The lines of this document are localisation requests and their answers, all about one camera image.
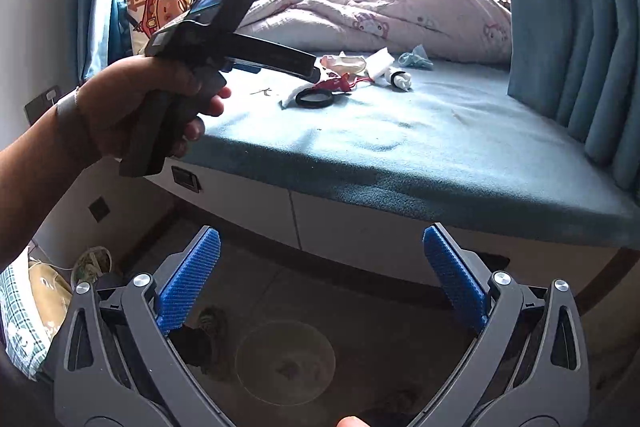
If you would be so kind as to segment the person's left forearm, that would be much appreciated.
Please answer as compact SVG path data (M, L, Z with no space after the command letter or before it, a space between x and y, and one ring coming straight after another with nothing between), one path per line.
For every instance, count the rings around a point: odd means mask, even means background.
M1 266L21 254L78 176L102 157L82 90L65 95L1 151Z

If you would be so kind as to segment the person's right hand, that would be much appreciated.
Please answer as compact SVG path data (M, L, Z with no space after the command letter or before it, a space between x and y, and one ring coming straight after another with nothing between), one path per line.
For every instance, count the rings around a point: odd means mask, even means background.
M370 427L370 426L357 416L346 416L336 424L336 427Z

